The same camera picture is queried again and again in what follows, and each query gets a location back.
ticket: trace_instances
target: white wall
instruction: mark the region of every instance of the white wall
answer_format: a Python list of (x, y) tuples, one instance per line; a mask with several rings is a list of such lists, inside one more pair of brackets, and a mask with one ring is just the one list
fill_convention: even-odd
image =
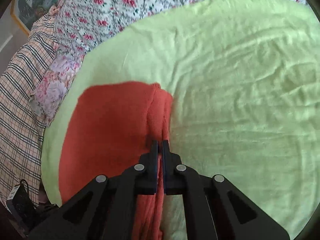
[(0, 19), (0, 75), (6, 70), (12, 56), (28, 39), (12, 19), (10, 8), (11, 4)]

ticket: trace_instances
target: metal screw head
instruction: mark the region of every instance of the metal screw head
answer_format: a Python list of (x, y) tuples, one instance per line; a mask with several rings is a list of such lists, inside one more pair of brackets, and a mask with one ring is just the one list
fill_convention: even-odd
[(187, 169), (187, 167), (183, 164), (179, 164), (177, 165), (177, 170), (178, 171), (185, 171)]
[(224, 181), (224, 177), (219, 174), (219, 175), (214, 176), (214, 180), (216, 182), (223, 182)]
[(144, 170), (144, 165), (143, 164), (137, 164), (134, 166), (134, 169), (136, 171), (143, 171)]
[(104, 175), (99, 175), (99, 176), (96, 177), (96, 181), (97, 181), (98, 183), (105, 182), (106, 179), (107, 179), (107, 177), (104, 176)]

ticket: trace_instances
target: black cable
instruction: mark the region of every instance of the black cable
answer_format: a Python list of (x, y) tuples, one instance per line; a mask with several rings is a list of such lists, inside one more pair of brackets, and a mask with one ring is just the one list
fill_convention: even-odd
[(27, 185), (27, 192), (28, 192), (28, 196), (29, 196), (29, 185), (28, 182), (25, 179), (20, 180), (20, 184), (22, 184), (22, 182), (25, 182)]

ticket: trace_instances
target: floral pillow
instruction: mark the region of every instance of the floral pillow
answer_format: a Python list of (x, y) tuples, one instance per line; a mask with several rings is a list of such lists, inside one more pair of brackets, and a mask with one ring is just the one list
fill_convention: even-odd
[(37, 115), (45, 115), (45, 123), (50, 125), (61, 101), (78, 73), (80, 60), (71, 56), (57, 55), (42, 81), (31, 94), (30, 106)]

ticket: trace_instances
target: floral bedsheet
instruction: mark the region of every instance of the floral bedsheet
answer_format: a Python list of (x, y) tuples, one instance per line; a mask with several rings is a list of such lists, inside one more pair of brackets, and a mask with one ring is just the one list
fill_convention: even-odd
[[(34, 90), (34, 100), (40, 106), (41, 114), (46, 116), (47, 126), (86, 53), (139, 19), (197, 1), (201, 0), (65, 0), (55, 21), (55, 34), (60, 44), (58, 53), (70, 55), (70, 60), (74, 59), (79, 65), (73, 63), (70, 67), (70, 62), (65, 65), (53, 63)], [(307, 4), (306, 0), (293, 1)]]

